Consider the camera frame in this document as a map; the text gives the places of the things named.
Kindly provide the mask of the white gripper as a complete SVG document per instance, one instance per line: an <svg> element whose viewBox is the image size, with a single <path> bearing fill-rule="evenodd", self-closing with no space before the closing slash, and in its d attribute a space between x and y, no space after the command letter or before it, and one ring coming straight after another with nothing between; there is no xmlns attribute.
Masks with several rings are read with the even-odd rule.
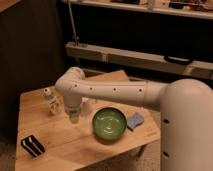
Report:
<svg viewBox="0 0 213 171"><path fill-rule="evenodd" d="M80 114L81 112L81 106L77 105L77 106L69 106L69 105L65 105L64 106L65 112L69 117L76 117Z"/></svg>

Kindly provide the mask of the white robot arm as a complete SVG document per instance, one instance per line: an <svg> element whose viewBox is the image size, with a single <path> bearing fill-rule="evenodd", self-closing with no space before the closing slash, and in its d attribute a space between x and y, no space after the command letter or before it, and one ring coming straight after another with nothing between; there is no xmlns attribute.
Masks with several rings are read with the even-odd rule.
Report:
<svg viewBox="0 0 213 171"><path fill-rule="evenodd" d="M161 171L213 171L213 89L195 79L172 83L90 81L68 69L55 83L65 111L79 112L84 97L161 113Z"/></svg>

